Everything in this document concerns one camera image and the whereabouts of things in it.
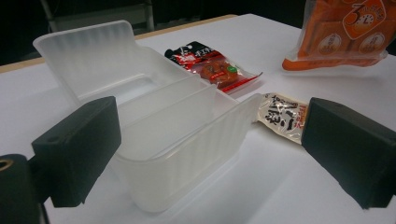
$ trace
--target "wooden table edge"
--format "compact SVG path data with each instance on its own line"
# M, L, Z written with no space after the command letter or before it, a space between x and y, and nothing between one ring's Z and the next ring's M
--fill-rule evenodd
M179 26L174 26L174 27L171 27L171 28L166 28L166 29L162 29L162 30L158 30L158 31L153 31L153 32L142 34L142 35L136 35L134 37L134 39L138 40L138 39L148 38L148 37L155 36L155 35L163 35L163 34L166 34L166 33L174 32L174 31L178 31L178 30L182 30L182 29L186 29L186 28L189 28L189 27L202 25L202 24L207 24L207 23L210 23L210 22L213 22L213 21L221 21L221 20L230 19L230 18L236 17L236 16L237 15L224 15L224 16L220 16L220 17L216 17L216 18L212 18L212 19L208 19L208 20L195 21L195 22L192 22L192 23L187 23L187 24L184 24L184 25L179 25ZM36 64L40 64L40 63L44 63L44 62L45 62L44 58L35 58L35 59L26 60L26 61L22 61L22 62L18 62L18 63L10 63L10 64L6 64L6 65L2 65L2 66L0 66L0 74L1 73L5 73L5 72L18 70L18 69L22 69L24 67L28 67L28 66L32 66L32 65L36 65Z

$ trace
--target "chair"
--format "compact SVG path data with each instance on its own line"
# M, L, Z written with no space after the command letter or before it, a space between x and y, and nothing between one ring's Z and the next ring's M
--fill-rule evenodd
M145 22L148 31L154 31L151 0L70 1L40 0L52 32L126 20L134 26Z

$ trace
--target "plastic wrapper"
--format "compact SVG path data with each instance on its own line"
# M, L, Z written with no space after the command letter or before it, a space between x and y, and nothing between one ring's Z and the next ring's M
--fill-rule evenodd
M289 71L371 66L387 57L395 34L395 0L306 0L298 45L282 66Z
M266 93L257 120L274 132L301 144L308 104L277 93Z
M169 49L164 55L226 93L240 90L259 76L250 74L217 50L196 41L175 50Z

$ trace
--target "dark background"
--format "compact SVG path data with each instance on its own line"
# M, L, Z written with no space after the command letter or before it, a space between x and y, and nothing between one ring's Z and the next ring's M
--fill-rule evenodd
M56 16L77 14L113 7L123 7L137 0L49 0ZM200 17L202 20L226 14L253 13L301 28L305 0L152 0L155 23L180 18ZM49 32L39 0L2 0L0 13L0 65L38 57L33 40ZM389 53L396 54L393 42Z

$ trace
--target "sauce packet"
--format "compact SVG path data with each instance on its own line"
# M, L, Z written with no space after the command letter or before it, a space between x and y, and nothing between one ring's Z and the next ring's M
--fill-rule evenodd
M279 135L301 144L308 104L278 93L266 93L257 120Z
M168 49L164 56L229 94L246 87L261 75L243 70L217 50L196 41L178 49Z

